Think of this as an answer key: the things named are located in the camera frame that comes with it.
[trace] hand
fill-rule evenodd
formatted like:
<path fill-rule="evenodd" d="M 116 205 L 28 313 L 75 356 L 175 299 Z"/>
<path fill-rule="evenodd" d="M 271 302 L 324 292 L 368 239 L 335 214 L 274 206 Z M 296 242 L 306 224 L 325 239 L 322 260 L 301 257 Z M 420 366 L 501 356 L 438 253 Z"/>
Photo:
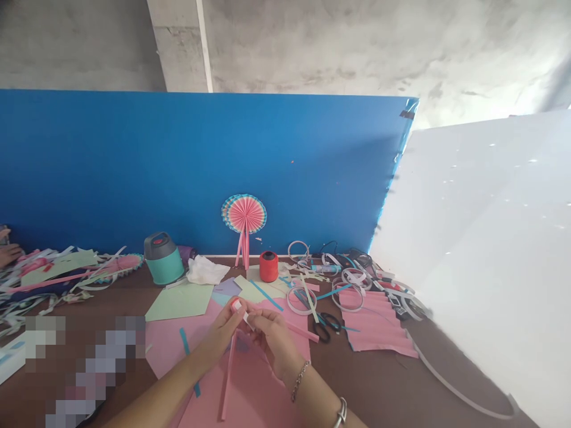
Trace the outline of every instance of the hand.
<path fill-rule="evenodd" d="M 0 232 L 0 240 L 4 239 L 10 233 L 10 229 L 4 229 Z M 22 249 L 18 244 L 9 244 L 0 246 L 0 269 L 5 268 L 14 260 L 22 255 Z"/>
<path fill-rule="evenodd" d="M 249 312 L 248 322 L 259 331 L 250 334 L 254 343 L 266 353 L 276 377 L 289 388 L 302 371 L 305 359 L 290 336 L 285 318 L 277 312 L 258 309 Z"/>
<path fill-rule="evenodd" d="M 238 312 L 233 314 L 230 305 L 236 298 L 240 299 L 242 307 Z M 226 306 L 222 308 L 222 311 L 210 326 L 210 330 L 208 330 L 208 333 L 204 339 L 202 339 L 202 342 L 191 354 L 196 359 L 200 369 L 203 370 L 204 373 L 213 368 L 217 364 L 218 360 L 224 355 L 224 352 L 232 339 L 232 335 L 238 327 L 245 332 L 251 331 L 247 327 L 243 318 L 246 311 L 252 311 L 254 308 L 247 300 L 240 297 L 236 298 L 230 299 Z"/>

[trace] paper fan stick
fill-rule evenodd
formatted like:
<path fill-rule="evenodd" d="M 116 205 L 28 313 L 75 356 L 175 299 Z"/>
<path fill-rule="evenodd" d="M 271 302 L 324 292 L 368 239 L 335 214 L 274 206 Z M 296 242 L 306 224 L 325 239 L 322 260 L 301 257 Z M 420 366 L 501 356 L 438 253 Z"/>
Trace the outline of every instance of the paper fan stick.
<path fill-rule="evenodd" d="M 248 229 L 248 218 L 246 218 L 246 235 L 244 239 L 246 240 L 246 254 L 242 254 L 242 257 L 244 257 L 244 267 L 248 270 L 250 269 L 250 231 Z"/>
<path fill-rule="evenodd" d="M 234 265 L 235 268 L 238 267 L 238 260 L 240 260 L 240 250 L 241 250 L 241 247 L 242 247 L 243 239 L 244 239 L 244 234 L 241 233 L 241 234 L 240 234 L 240 239 L 238 240 L 238 253 L 236 253 L 236 264 Z"/>

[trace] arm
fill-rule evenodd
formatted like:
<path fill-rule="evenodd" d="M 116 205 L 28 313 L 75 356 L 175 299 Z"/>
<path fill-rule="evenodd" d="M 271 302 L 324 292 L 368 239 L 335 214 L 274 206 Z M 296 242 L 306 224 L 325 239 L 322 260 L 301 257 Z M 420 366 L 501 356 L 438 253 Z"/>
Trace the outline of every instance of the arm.
<path fill-rule="evenodd" d="M 230 309 L 232 301 L 229 301 L 200 345 L 143 395 L 109 421 L 105 428 L 167 427 L 195 383 L 224 355 L 240 322 L 243 325 L 242 328 L 245 329 L 242 317 L 246 309 L 251 309 L 251 306 L 245 300 L 240 299 L 240 301 L 242 308 L 233 315 Z"/>
<path fill-rule="evenodd" d="M 305 360 L 290 336 L 285 319 L 277 312 L 262 309 L 251 312 L 248 322 L 259 331 L 250 336 L 265 351 L 276 377 L 293 392 Z M 316 428 L 333 428 L 341 410 L 341 400 L 311 365 L 301 379 L 296 405 L 306 425 Z M 366 428 L 366 425 L 347 410 L 344 427 Z"/>

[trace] black scissors handle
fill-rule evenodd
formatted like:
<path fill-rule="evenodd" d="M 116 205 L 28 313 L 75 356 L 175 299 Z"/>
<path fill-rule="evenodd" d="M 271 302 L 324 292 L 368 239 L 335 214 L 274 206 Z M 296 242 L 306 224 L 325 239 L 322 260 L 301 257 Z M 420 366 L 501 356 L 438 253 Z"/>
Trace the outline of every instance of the black scissors handle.
<path fill-rule="evenodd" d="M 330 327 L 335 333 L 339 333 L 341 331 L 341 323 L 337 318 L 327 312 L 322 312 L 318 315 L 324 324 L 316 323 L 315 320 L 313 320 L 313 332 L 319 336 L 320 341 L 328 344 L 331 342 L 331 334 L 327 331 L 326 327 Z"/>
<path fill-rule="evenodd" d="M 339 333 L 341 331 L 341 323 L 333 315 L 327 312 L 322 312 L 319 315 L 321 315 L 321 319 L 325 322 L 325 325 L 331 327 L 335 333 Z"/>
<path fill-rule="evenodd" d="M 319 341 L 325 344 L 331 342 L 331 334 L 327 331 L 325 326 L 321 323 L 316 323 L 313 320 L 313 332 L 319 336 Z"/>

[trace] wrist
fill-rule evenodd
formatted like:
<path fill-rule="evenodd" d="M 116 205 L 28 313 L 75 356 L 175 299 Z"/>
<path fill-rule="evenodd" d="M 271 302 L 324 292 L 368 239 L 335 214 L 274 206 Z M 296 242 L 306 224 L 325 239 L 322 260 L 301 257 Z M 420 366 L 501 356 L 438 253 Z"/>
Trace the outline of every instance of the wrist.
<path fill-rule="evenodd" d="M 183 360 L 183 364 L 186 368 L 189 381 L 193 383 L 198 382 L 198 380 L 204 376 L 209 369 L 204 359 L 200 357 L 200 353 L 196 352 L 187 355 Z"/>
<path fill-rule="evenodd" d="M 293 391 L 297 377 L 302 372 L 305 362 L 306 360 L 301 355 L 298 355 L 286 365 L 282 381 L 289 391 Z"/>

